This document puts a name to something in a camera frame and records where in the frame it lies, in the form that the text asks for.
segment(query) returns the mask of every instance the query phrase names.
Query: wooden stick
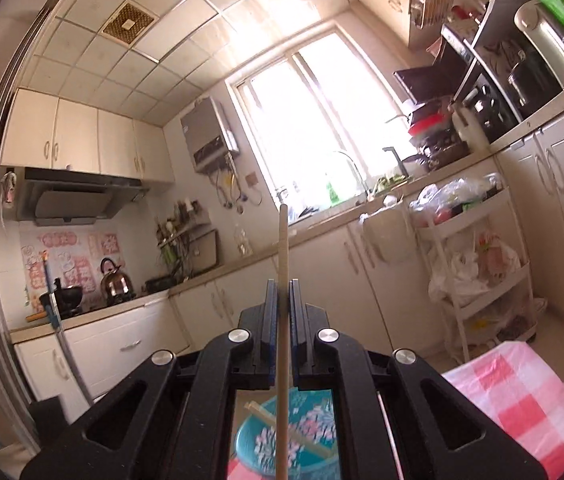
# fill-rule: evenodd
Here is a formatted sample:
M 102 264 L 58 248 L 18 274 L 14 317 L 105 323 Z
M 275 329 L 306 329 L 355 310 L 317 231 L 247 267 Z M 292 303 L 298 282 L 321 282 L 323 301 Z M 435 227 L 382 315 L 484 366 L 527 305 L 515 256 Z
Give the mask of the wooden stick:
M 261 406 L 257 402 L 251 400 L 251 402 L 247 402 L 244 407 L 263 423 L 268 424 L 271 428 L 275 428 L 275 430 L 277 431 L 275 417 L 264 406 Z M 331 449 L 318 444 L 317 442 L 313 442 L 306 435 L 303 435 L 293 428 L 289 428 L 288 433 L 291 436 L 291 440 L 294 440 L 301 446 L 304 446 L 306 450 L 313 453 L 313 455 L 326 459 L 331 458 L 335 454 L 335 449 Z
M 280 206 L 277 254 L 277 359 L 275 387 L 277 389 L 277 431 L 275 440 L 275 480 L 288 479 L 288 389 L 290 326 L 288 299 L 288 206 Z

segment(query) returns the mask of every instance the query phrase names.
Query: dish soap bottle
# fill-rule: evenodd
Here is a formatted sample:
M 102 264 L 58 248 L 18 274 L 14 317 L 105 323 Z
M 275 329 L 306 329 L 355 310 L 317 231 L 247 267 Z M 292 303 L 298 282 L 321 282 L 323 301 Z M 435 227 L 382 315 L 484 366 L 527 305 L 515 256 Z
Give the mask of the dish soap bottle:
M 235 232 L 233 234 L 235 237 L 235 243 L 238 246 L 239 256 L 251 256 L 253 254 L 253 249 L 251 248 L 251 242 L 247 238 L 246 231 L 242 229 L 238 224 L 235 224 Z

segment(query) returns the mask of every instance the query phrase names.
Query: backsplash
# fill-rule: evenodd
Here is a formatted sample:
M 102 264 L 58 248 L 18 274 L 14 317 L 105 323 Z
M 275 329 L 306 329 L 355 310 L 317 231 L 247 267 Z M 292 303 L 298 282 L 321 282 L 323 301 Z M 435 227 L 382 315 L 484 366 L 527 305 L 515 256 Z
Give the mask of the backsplash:
M 105 303 L 100 292 L 102 258 L 111 258 L 124 269 L 118 233 L 99 224 L 66 228 L 20 229 L 22 261 L 31 307 L 35 312 L 44 310 L 40 294 L 44 294 L 42 252 L 48 252 L 51 279 L 60 278 L 62 286 L 80 285 L 83 309 Z

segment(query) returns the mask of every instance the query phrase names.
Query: pot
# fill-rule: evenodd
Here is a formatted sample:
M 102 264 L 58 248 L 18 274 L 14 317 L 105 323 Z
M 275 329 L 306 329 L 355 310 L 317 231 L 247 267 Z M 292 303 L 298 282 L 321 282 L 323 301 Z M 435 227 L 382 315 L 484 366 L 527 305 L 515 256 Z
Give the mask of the pot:
M 104 270 L 104 264 L 110 263 L 112 269 Z M 100 282 L 102 295 L 107 298 L 108 304 L 117 303 L 120 298 L 127 298 L 133 295 L 133 284 L 131 278 L 120 270 L 120 266 L 111 260 L 111 258 L 102 258 L 100 262 L 100 271 L 104 274 Z
M 79 305 L 82 301 L 82 288 L 79 285 L 72 286 L 62 286 L 60 278 L 56 278 L 54 281 L 56 290 L 54 290 L 54 296 L 56 297 L 57 310 L 60 313 L 60 319 L 66 319 L 67 317 L 73 317 L 80 313 Z M 44 306 L 44 310 L 47 310 L 51 305 L 51 298 L 48 292 L 40 294 L 40 301 Z

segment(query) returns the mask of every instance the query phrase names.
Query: silver kettle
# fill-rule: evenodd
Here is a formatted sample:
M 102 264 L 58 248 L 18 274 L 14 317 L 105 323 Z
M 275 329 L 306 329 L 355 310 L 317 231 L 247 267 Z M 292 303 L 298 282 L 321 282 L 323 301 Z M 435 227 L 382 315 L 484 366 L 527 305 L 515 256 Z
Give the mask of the silver kettle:
M 107 262 L 113 266 L 113 269 L 108 271 L 104 270 L 104 264 Z M 109 303 L 118 300 L 119 296 L 133 294 L 131 278 L 129 278 L 125 272 L 122 272 L 120 266 L 116 265 L 111 258 L 102 258 L 100 270 L 102 274 L 104 274 L 100 282 L 100 288 Z

